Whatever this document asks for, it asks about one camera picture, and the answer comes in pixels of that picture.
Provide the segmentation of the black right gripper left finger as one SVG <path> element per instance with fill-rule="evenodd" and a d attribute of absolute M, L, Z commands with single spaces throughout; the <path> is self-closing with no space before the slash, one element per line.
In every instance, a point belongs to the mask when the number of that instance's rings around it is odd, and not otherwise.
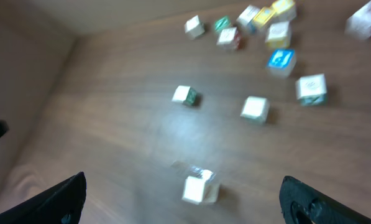
<path fill-rule="evenodd" d="M 0 213 L 0 224 L 78 224 L 86 200 L 83 172 Z"/>

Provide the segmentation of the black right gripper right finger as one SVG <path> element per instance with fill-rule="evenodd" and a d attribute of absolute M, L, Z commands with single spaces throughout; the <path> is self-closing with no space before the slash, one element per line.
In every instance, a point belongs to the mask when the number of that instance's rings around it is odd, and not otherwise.
<path fill-rule="evenodd" d="M 283 178 L 279 201 L 286 224 L 371 224 L 371 218 L 289 175 Z"/>

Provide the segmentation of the green V letter block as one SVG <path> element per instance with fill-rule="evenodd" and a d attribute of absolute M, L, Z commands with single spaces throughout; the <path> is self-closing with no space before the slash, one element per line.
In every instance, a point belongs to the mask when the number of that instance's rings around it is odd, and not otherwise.
<path fill-rule="evenodd" d="M 295 83 L 296 98 L 303 106 L 322 105 L 327 102 L 327 86 L 323 73 L 301 77 Z"/>

